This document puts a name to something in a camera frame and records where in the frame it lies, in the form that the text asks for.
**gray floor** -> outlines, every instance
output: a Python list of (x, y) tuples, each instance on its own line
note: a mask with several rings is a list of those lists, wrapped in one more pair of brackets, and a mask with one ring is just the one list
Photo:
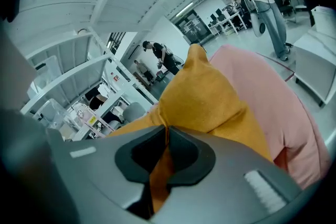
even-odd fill
[[(296, 24), (287, 22), (287, 42), (294, 43), (298, 40), (307, 30), (310, 28), (308, 13), (301, 13), (298, 15), (298, 22)], [(211, 57), (216, 50), (225, 44), (230, 44), (242, 49), (257, 52), (265, 56), (267, 62), (281, 75), (281, 77), (286, 80), (292, 74), (291, 71), (281, 67), (281, 65), (275, 63), (274, 61), (279, 61), (276, 58), (274, 49), (267, 31), (259, 38), (257, 38), (252, 29), (243, 30), (239, 32), (239, 36), (236, 34), (231, 34), (225, 36), (221, 34), (215, 39), (211, 40), (204, 45), (207, 51), (208, 57)], [(289, 61), (281, 62), (281, 64), (287, 66), (289, 69), (295, 71), (296, 57), (295, 48), (292, 49), (289, 55)], [(310, 110), (314, 116), (316, 123), (320, 129), (322, 137), (330, 150), (334, 153), (335, 145), (335, 134), (336, 134), (336, 95), (328, 103), (328, 105), (320, 108), (318, 106), (318, 100), (309, 89), (306, 87), (296, 84), (295, 77), (287, 81), (289, 87), (293, 89), (300, 100), (305, 104), (305, 106)]]

